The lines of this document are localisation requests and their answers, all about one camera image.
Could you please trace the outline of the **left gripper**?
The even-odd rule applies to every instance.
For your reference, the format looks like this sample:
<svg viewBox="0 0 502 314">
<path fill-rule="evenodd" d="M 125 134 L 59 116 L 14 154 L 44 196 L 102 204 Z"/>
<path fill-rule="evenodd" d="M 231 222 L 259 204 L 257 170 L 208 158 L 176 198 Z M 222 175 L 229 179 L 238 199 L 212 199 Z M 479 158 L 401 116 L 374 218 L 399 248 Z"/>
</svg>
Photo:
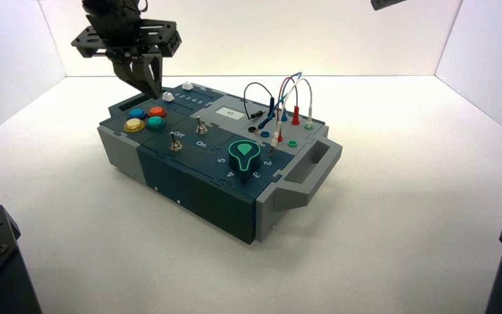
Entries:
<svg viewBox="0 0 502 314">
<path fill-rule="evenodd" d="M 136 50 L 143 62 L 113 61 L 116 76 L 145 95 L 158 99 L 162 95 L 163 57 L 172 57 L 182 43 L 176 22 L 142 19 L 136 14 L 87 15 L 90 25 L 72 40 L 85 58 L 104 50 Z"/>
</svg>

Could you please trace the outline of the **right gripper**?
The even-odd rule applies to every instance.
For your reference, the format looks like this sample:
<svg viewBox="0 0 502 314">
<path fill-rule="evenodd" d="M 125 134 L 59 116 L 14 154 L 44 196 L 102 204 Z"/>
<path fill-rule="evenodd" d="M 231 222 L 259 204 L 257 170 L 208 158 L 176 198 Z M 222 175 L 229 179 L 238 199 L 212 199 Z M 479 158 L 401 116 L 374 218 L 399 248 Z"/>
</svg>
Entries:
<svg viewBox="0 0 502 314">
<path fill-rule="evenodd" d="M 371 6 L 374 10 L 382 10 L 404 1 L 406 0 L 371 0 Z"/>
</svg>

